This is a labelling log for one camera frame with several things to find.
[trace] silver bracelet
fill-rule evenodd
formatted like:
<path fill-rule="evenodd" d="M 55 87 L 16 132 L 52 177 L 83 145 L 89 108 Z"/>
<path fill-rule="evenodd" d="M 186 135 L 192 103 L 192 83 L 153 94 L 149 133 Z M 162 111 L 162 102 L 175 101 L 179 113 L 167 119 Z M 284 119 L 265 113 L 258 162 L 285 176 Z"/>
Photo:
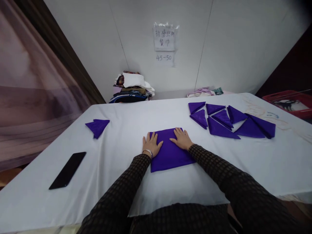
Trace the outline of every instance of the silver bracelet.
<path fill-rule="evenodd" d="M 147 150 L 147 149 L 144 149 L 144 150 L 142 151 L 142 153 L 143 153 L 145 150 L 148 151 L 148 152 L 150 153 L 150 155 L 152 156 L 152 157 L 151 157 L 151 159 L 152 159 L 152 158 L 153 158 L 153 153 L 152 153 L 152 151 L 150 151 L 149 149 L 148 149 L 148 150 Z"/>

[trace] sheer curtain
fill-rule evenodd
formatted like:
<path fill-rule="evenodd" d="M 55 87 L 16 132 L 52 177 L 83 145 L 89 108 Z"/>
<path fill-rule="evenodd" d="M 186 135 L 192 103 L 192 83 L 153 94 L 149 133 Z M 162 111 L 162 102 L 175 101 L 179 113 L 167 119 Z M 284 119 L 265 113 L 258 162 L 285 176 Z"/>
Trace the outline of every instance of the sheer curtain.
<path fill-rule="evenodd" d="M 0 1 L 0 171 L 31 162 L 89 106 L 11 0 Z"/>

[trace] red crate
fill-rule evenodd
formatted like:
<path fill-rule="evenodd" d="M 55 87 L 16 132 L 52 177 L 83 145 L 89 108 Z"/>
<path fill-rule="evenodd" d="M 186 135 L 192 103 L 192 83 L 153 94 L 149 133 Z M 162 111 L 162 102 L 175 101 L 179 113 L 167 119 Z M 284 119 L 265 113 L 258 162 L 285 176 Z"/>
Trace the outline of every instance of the red crate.
<path fill-rule="evenodd" d="M 286 90 L 283 92 L 279 92 L 279 93 L 274 93 L 271 95 L 267 95 L 262 97 L 265 101 L 275 105 L 273 102 L 274 101 L 279 101 L 279 100 L 283 100 L 283 99 L 287 99 L 287 100 L 298 100 L 301 103 L 303 103 L 305 106 L 307 106 L 309 109 L 305 109 L 305 110 L 296 110 L 296 111 L 287 111 L 284 108 L 277 106 L 279 108 L 281 108 L 284 111 L 287 111 L 288 113 L 291 113 L 294 116 L 297 116 L 300 119 L 310 119 L 312 118 L 312 96 L 308 95 L 308 94 L 303 94 L 303 93 L 299 93 L 297 91 L 294 90 Z"/>

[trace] purple napkin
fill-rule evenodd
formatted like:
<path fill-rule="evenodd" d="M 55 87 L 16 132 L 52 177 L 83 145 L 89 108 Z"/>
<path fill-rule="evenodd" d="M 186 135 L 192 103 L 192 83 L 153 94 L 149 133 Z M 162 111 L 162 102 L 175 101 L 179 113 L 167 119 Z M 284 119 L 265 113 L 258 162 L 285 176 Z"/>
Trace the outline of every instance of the purple napkin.
<path fill-rule="evenodd" d="M 207 129 L 208 124 L 205 117 L 205 110 L 195 112 L 194 114 L 191 114 L 190 117 L 204 129 Z"/>
<path fill-rule="evenodd" d="M 157 156 L 152 159 L 150 171 L 164 171 L 175 167 L 180 167 L 195 163 L 195 160 L 186 150 L 182 150 L 176 146 L 169 138 L 176 139 L 174 128 L 155 132 L 158 134 L 157 144 L 163 141 Z"/>
<path fill-rule="evenodd" d="M 214 104 L 206 104 L 207 114 L 211 115 L 217 111 L 220 111 L 225 108 L 225 106 L 214 105 Z"/>
<path fill-rule="evenodd" d="M 230 116 L 232 124 L 238 123 L 248 118 L 247 115 L 245 115 L 243 112 L 240 112 L 239 110 L 235 109 L 232 106 L 228 106 L 227 108 L 228 115 Z"/>
<path fill-rule="evenodd" d="M 215 120 L 217 120 L 219 123 L 221 123 L 223 126 L 228 128 L 229 130 L 232 130 L 233 125 L 228 117 L 227 111 L 222 110 L 214 115 L 211 116 Z"/>
<path fill-rule="evenodd" d="M 222 126 L 212 117 L 209 116 L 207 120 L 208 120 L 209 132 L 211 135 L 240 139 L 238 135 L 236 135 L 235 133 L 231 132 L 230 130 Z"/>
<path fill-rule="evenodd" d="M 250 114 L 246 115 L 248 115 L 255 122 L 255 124 L 260 128 L 260 130 L 267 138 L 271 139 L 275 137 L 276 124 L 270 123 L 266 120 L 260 119 Z"/>
<path fill-rule="evenodd" d="M 205 105 L 206 102 L 190 102 L 188 107 L 191 114 L 194 114 Z"/>
<path fill-rule="evenodd" d="M 98 139 L 110 121 L 97 119 L 93 121 L 94 122 L 86 123 L 85 125 L 93 132 L 93 138 Z"/>
<path fill-rule="evenodd" d="M 265 135 L 251 118 L 248 118 L 234 133 L 240 136 L 265 138 Z"/>

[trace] smartphone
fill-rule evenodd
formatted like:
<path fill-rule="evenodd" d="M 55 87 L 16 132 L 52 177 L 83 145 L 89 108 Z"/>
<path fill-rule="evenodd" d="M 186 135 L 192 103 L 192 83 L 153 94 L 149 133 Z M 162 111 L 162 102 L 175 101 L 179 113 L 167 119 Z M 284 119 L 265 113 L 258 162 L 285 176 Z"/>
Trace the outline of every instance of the smartphone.
<path fill-rule="evenodd" d="M 66 187 L 84 159 L 85 154 L 86 152 L 74 153 L 56 177 L 49 190 Z"/>

